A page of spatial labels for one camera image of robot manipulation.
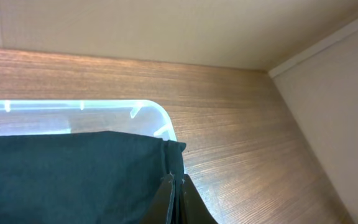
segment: wall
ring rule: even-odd
[[[274,82],[358,223],[358,31]]]
[[[266,70],[358,0],[0,0],[0,47]]]

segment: plastic container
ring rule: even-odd
[[[177,140],[167,112],[149,100],[0,100],[0,136],[95,131]]]

